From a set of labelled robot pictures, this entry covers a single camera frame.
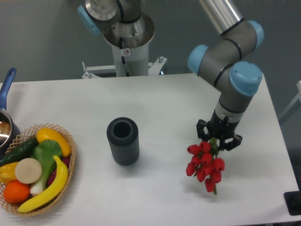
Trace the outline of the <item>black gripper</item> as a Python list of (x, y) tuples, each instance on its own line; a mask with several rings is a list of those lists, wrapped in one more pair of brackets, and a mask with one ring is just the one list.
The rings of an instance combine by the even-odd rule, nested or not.
[(224, 118), (220, 118), (214, 111), (209, 122), (199, 119), (196, 124), (198, 138), (202, 141), (209, 141), (211, 138), (216, 138), (220, 141), (220, 151), (231, 151), (232, 149), (239, 146), (242, 142), (242, 136), (235, 134), (235, 129), (239, 121), (230, 122), (229, 117), (226, 115)]

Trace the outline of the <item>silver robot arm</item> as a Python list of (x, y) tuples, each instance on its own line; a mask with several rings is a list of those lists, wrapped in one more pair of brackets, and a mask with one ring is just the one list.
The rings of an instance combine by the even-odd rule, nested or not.
[[(187, 65), (221, 95), (211, 119), (198, 121), (197, 133), (204, 141), (218, 140), (218, 149), (229, 151), (242, 142), (235, 129), (262, 80), (261, 70), (243, 58), (262, 43), (264, 31), (257, 22), (246, 21), (230, 0), (202, 0), (200, 5), (221, 41), (214, 47), (195, 47)], [(149, 43), (155, 29), (140, 1), (87, 0), (77, 13), (92, 34), (102, 34), (111, 45), (118, 77), (150, 74)]]

